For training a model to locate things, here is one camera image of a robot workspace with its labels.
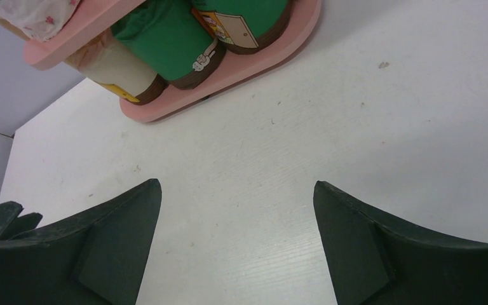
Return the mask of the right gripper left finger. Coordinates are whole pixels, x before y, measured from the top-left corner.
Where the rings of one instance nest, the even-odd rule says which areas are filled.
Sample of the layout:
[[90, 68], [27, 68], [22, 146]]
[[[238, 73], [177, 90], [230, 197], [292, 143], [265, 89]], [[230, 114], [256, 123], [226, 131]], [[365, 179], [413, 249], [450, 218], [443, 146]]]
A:
[[0, 304], [135, 304], [161, 199], [149, 179], [46, 226], [1, 203]]

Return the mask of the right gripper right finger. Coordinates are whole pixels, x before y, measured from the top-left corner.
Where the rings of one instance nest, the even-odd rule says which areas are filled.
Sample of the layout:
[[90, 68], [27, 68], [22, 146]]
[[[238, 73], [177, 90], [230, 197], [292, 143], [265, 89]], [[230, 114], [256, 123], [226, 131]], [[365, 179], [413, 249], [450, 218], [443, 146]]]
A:
[[313, 206], [338, 304], [488, 304], [488, 243], [411, 223], [324, 181]]

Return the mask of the beige brown paper roll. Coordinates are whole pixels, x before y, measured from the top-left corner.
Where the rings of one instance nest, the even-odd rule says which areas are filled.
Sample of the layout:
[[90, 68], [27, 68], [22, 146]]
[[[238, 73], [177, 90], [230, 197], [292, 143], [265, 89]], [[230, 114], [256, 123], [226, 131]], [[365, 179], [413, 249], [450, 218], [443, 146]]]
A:
[[110, 29], [90, 40], [65, 62], [83, 76], [135, 105], [152, 102], [168, 87], [168, 82], [119, 42]]

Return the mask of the green brown roll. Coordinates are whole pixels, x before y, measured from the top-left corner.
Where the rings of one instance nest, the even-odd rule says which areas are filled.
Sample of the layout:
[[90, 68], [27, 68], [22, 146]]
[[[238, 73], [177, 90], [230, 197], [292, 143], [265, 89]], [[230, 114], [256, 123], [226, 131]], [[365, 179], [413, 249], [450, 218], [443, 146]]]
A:
[[189, 1], [144, 1], [111, 26], [113, 36], [180, 90], [204, 82], [226, 48], [200, 24]]
[[251, 55], [273, 44], [285, 32], [290, 0], [192, 1], [197, 16], [229, 51]]

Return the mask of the floral paper roll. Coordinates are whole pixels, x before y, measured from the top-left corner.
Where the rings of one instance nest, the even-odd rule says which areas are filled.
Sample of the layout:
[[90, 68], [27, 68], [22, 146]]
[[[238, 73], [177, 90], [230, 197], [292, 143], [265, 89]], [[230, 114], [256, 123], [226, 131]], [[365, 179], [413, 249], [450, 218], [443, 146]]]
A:
[[64, 28], [80, 4], [80, 0], [1, 0], [0, 19], [44, 42]]

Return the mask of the pink three-tier shelf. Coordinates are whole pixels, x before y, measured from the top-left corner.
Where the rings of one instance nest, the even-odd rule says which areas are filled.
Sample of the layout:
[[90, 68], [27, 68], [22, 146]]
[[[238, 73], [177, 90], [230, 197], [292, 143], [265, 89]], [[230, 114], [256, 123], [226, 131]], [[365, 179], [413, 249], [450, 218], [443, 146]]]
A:
[[[140, 4], [133, 0], [81, 1], [75, 14], [55, 37], [47, 42], [35, 39], [25, 42], [24, 60], [39, 71], [51, 69]], [[271, 46], [253, 55], [227, 54], [219, 68], [193, 90], [170, 86], [146, 105], [132, 105], [121, 99], [123, 114], [141, 123], [157, 121], [283, 65], [306, 45], [318, 23], [322, 4], [322, 1], [296, 1], [286, 31]]]

